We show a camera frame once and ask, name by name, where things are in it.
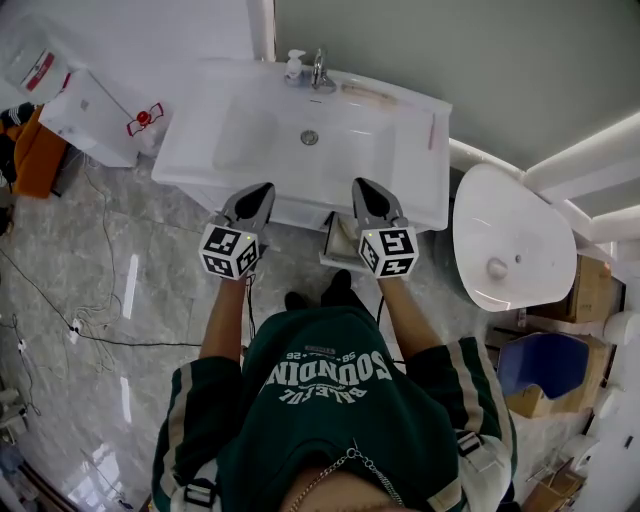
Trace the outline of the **small brown cardboard box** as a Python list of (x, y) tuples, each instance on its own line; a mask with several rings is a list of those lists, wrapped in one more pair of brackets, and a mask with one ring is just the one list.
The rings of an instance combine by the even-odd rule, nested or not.
[(579, 255), (571, 290), (570, 321), (604, 321), (613, 299), (611, 267), (604, 261)]

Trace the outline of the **orange sofa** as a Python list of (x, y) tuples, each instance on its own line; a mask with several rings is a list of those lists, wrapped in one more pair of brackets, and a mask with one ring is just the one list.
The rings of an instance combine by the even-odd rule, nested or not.
[(36, 199), (60, 196), (55, 190), (68, 143), (39, 121), (43, 106), (35, 111), (13, 142), (0, 135), (0, 178), (13, 195)]

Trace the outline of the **white boxy appliance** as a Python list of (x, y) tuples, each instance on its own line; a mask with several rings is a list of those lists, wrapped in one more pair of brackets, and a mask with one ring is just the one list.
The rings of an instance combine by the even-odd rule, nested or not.
[(89, 71), (78, 70), (68, 76), (59, 95), (44, 105), (39, 121), (100, 164), (131, 168), (140, 154), (155, 157), (159, 153), (171, 118), (171, 111), (161, 104), (164, 121), (130, 137), (126, 125), (142, 110), (127, 113)]

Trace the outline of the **person's right forearm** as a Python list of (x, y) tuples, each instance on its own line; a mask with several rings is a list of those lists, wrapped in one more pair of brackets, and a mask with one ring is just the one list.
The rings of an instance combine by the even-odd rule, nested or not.
[(401, 278), (380, 279), (378, 285), (405, 361), (424, 350), (442, 345), (441, 338), (431, 327)]

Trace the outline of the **white vertical pillar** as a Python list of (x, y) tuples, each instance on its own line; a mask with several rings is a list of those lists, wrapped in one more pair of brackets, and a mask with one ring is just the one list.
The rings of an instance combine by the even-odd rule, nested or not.
[(256, 60), (276, 61), (275, 0), (246, 0)]

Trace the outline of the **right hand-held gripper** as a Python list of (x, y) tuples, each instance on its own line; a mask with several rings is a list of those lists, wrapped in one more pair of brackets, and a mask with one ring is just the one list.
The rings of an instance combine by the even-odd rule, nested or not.
[[(404, 217), (398, 198), (378, 182), (356, 178), (352, 200), (360, 239), (358, 254), (375, 278), (404, 278), (418, 260), (415, 228)], [(371, 217), (384, 219), (372, 223)]]

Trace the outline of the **blue plastic bin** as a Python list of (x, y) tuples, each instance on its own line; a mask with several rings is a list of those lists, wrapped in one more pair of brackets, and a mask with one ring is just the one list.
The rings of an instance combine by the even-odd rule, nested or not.
[(588, 360), (584, 341), (560, 333), (534, 333), (500, 349), (497, 376), (507, 396), (538, 386), (554, 400), (582, 385)]

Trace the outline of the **white sink vanity cabinet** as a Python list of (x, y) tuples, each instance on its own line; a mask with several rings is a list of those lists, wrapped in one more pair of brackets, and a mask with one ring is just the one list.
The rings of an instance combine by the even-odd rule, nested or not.
[[(152, 170), (210, 212), (262, 182), (276, 188), (274, 222), (321, 230), (350, 214), (354, 179), (390, 190), (419, 231), (448, 223), (451, 106), (429, 96), (331, 71), (323, 94), (284, 80), (281, 63), (204, 63), (182, 92)], [(300, 134), (319, 141), (305, 146)]]

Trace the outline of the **striped black orange cloth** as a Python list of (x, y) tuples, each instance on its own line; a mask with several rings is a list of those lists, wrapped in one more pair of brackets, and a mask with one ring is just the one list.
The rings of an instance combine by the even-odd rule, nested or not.
[(34, 105), (26, 102), (0, 112), (0, 135), (15, 142), (34, 111)]

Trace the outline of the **chrome faucet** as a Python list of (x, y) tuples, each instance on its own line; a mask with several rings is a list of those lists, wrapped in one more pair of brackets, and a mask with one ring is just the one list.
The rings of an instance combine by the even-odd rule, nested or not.
[(311, 69), (311, 88), (323, 94), (332, 94), (336, 91), (336, 83), (328, 76), (325, 67), (326, 50), (318, 48)]

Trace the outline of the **green printed shirt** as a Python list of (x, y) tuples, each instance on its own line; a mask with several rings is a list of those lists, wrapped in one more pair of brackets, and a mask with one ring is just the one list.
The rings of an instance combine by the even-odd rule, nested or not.
[(203, 483), (213, 512), (272, 512), (305, 469), (335, 466), (424, 512), (495, 512), (516, 435), (474, 338), (397, 368), (375, 321), (351, 307), (270, 317), (245, 359), (177, 369), (152, 469), (159, 512)]

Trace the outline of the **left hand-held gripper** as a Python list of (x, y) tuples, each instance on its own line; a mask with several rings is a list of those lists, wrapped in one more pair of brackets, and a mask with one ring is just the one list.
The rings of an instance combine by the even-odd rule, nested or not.
[(251, 185), (233, 194), (222, 215), (209, 223), (198, 254), (209, 274), (242, 278), (253, 270), (266, 249), (261, 241), (276, 198), (271, 182)]

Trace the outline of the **white oval bathtub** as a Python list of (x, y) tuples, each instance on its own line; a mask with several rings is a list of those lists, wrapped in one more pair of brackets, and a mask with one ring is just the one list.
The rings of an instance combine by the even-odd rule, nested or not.
[(464, 174), (452, 228), (462, 285), (481, 309), (517, 310), (569, 293), (577, 251), (568, 222), (497, 167), (477, 164)]

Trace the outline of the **clear bottle with red cap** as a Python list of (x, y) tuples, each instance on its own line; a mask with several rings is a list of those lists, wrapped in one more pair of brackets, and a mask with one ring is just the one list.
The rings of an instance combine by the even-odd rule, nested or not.
[(126, 125), (127, 133), (134, 137), (138, 132), (150, 126), (159, 126), (165, 118), (165, 110), (160, 102), (153, 104), (146, 110), (139, 111), (136, 117)]

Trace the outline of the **white drawer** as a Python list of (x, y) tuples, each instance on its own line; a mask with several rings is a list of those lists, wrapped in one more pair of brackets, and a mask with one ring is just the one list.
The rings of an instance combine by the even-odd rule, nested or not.
[(327, 233), (324, 248), (319, 253), (321, 264), (355, 272), (375, 273), (380, 267), (380, 257), (361, 239), (358, 248), (345, 242), (337, 225), (337, 216), (342, 213), (332, 212), (327, 219)]

